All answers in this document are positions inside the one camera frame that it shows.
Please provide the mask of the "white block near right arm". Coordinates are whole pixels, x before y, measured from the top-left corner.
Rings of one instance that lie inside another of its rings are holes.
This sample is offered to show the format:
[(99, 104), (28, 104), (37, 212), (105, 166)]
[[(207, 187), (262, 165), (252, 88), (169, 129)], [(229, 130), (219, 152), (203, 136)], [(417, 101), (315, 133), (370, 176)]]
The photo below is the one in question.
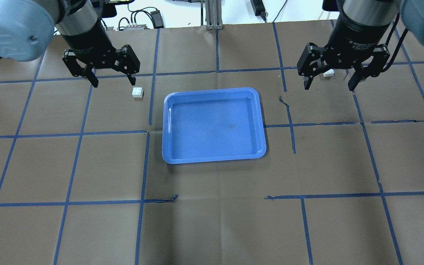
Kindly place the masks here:
[(335, 75), (335, 71), (333, 69), (329, 69), (325, 72), (323, 72), (323, 77), (325, 78), (331, 78)]

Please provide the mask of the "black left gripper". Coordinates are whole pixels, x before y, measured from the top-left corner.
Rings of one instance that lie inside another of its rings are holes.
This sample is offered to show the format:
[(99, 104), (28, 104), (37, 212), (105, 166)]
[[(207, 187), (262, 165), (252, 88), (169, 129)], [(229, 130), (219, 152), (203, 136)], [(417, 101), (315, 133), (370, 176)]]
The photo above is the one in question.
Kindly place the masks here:
[(93, 69), (113, 69), (126, 74), (132, 86), (136, 84), (140, 60), (131, 45), (116, 49), (107, 35), (62, 37), (69, 46), (62, 61), (74, 77), (81, 76), (97, 88), (99, 81)]

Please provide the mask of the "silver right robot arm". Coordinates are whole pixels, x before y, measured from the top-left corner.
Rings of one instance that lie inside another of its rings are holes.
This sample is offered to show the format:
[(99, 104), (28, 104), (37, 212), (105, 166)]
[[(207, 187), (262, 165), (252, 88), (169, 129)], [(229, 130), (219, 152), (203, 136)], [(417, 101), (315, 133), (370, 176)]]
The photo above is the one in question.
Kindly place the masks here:
[(424, 47), (424, 0), (325, 0), (322, 9), (339, 17), (324, 47), (306, 44), (298, 62), (304, 88), (331, 69), (353, 69), (350, 91), (394, 63), (408, 32)]

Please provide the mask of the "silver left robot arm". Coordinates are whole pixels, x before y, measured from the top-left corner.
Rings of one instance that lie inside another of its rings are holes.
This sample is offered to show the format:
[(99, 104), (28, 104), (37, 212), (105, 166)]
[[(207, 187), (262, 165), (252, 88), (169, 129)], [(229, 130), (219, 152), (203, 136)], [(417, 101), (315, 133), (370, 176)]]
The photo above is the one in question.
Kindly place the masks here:
[(116, 49), (102, 19), (112, 17), (121, 0), (0, 0), (0, 59), (33, 61), (46, 50), (57, 30), (69, 48), (62, 60), (73, 77), (92, 86), (94, 69), (113, 69), (136, 83), (140, 61), (128, 44)]

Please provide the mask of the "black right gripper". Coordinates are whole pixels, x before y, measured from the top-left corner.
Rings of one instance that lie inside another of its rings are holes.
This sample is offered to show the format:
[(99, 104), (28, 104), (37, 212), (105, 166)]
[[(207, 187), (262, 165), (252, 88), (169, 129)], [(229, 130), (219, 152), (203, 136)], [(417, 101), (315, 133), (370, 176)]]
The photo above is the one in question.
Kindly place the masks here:
[[(348, 89), (353, 92), (367, 76), (380, 74), (390, 53), (380, 40), (389, 24), (382, 26), (364, 25), (355, 22), (347, 15), (340, 15), (324, 47), (314, 43), (306, 44), (297, 63), (300, 76), (304, 77), (304, 89), (309, 90), (313, 79), (320, 73), (332, 69), (350, 69), (354, 73), (348, 81)], [(365, 68), (358, 64), (373, 57)]]

